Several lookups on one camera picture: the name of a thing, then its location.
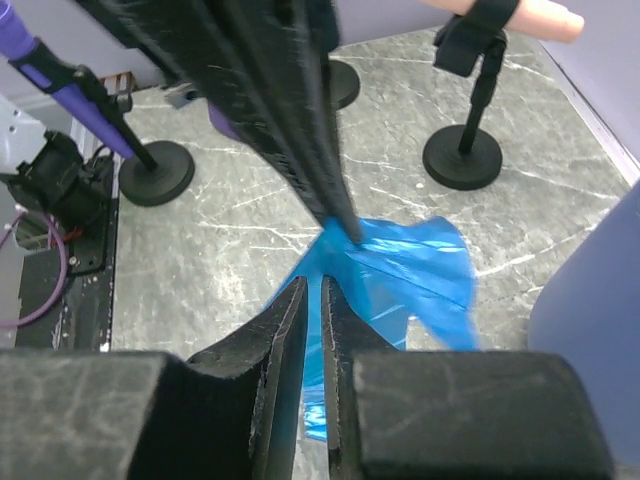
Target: black round base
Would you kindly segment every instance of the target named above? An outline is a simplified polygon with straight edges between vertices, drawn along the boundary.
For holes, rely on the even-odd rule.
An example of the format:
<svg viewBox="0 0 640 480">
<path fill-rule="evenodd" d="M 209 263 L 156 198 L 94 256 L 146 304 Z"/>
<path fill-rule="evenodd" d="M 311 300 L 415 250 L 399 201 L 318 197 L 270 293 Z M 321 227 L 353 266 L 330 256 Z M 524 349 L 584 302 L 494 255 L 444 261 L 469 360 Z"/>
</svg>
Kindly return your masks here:
<svg viewBox="0 0 640 480">
<path fill-rule="evenodd" d="M 348 63 L 330 60 L 331 97 L 334 105 L 343 109 L 355 102 L 360 94 L 360 77 L 358 72 Z"/>
<path fill-rule="evenodd" d="M 184 192 L 196 171 L 189 151 L 177 143 L 160 141 L 145 145 L 158 163 L 147 170 L 137 157 L 126 160 L 120 167 L 120 191 L 127 199 L 141 207 L 155 207 L 170 202 Z"/>
<path fill-rule="evenodd" d="M 422 153 L 427 173 L 441 185 L 454 190 L 478 190 L 492 183 L 502 168 L 502 150 L 487 132 L 478 130 L 467 154 L 458 151 L 464 125 L 438 130 Z"/>
</svg>

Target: white wall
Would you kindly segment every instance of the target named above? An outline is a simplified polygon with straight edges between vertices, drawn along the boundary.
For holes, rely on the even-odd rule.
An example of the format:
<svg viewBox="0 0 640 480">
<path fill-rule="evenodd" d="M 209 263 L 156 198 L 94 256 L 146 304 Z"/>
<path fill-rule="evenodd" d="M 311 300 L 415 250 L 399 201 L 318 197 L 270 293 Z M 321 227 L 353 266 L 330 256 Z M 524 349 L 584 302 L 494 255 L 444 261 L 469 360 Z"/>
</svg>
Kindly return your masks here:
<svg viewBox="0 0 640 480">
<path fill-rule="evenodd" d="M 131 71 L 141 85 L 159 78 L 155 66 L 137 50 L 127 50 L 71 0 L 12 0 L 33 35 L 61 59 L 83 63 L 99 77 Z M 0 91 L 12 100 L 38 93 L 0 60 Z"/>
</svg>

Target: black stand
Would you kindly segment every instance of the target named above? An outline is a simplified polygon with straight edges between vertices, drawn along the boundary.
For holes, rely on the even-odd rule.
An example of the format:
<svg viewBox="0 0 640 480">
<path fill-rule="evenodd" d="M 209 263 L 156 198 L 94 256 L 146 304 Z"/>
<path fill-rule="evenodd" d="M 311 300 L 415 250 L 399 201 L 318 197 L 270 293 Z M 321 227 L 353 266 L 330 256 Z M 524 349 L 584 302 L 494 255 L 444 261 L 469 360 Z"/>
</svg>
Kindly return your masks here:
<svg viewBox="0 0 640 480">
<path fill-rule="evenodd" d="M 339 110 L 348 107 L 360 94 L 360 77 L 355 68 L 340 60 L 330 60 L 331 97 Z"/>
<path fill-rule="evenodd" d="M 434 66 L 462 77 L 471 75 L 478 58 L 484 57 L 466 124 L 438 130 L 427 141 L 422 154 L 427 173 L 441 185 L 455 190 L 486 187 L 498 178 L 502 168 L 500 145 L 479 127 L 493 98 L 507 48 L 502 27 L 518 2 L 506 1 L 499 7 L 495 3 L 477 1 L 466 16 L 453 17 L 434 42 L 438 48 Z"/>
<path fill-rule="evenodd" d="M 120 191 L 131 203 L 142 207 L 162 205 L 187 189 L 195 162 L 186 148 L 169 141 L 142 145 L 124 121 L 124 113 L 131 110 L 130 102 L 122 108 L 122 102 L 110 96 L 88 68 L 78 67 L 74 80 L 134 152 L 133 157 L 125 159 L 118 176 Z"/>
</svg>

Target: black strap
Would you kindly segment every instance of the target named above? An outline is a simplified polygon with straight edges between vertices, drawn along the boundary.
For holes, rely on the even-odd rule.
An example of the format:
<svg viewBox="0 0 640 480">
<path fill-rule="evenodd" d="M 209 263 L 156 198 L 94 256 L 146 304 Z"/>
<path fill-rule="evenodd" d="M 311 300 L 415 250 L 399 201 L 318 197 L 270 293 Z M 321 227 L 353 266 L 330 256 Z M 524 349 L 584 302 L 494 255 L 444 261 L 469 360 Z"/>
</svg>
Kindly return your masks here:
<svg viewBox="0 0 640 480">
<path fill-rule="evenodd" d="M 519 4 L 520 0 L 476 0 L 463 18 L 494 36 L 509 23 Z"/>
<path fill-rule="evenodd" d="M 504 41 L 502 29 L 515 13 L 520 0 L 477 0 L 466 15 L 454 16 L 438 32 L 433 66 L 468 77 L 478 57 L 496 40 Z"/>
</svg>

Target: lavender wall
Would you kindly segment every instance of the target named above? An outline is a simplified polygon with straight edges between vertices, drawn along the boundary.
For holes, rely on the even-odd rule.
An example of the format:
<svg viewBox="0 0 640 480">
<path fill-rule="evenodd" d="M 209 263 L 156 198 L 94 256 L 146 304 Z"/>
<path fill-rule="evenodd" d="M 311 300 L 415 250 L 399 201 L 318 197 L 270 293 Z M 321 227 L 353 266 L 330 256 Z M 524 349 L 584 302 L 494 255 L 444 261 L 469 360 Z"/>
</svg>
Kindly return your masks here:
<svg viewBox="0 0 640 480">
<path fill-rule="evenodd" d="M 334 4 L 345 45 L 436 27 L 451 17 L 418 0 L 334 0 Z"/>
<path fill-rule="evenodd" d="M 640 160 L 638 0 L 556 0 L 585 17 L 572 45 L 544 44 L 618 140 Z"/>
<path fill-rule="evenodd" d="M 132 71 L 142 85 L 160 79 L 155 66 L 136 50 L 123 48 L 71 0 L 11 0 L 27 27 L 64 60 L 83 63 L 98 76 Z M 38 93 L 0 60 L 0 90 L 12 100 Z"/>
</svg>

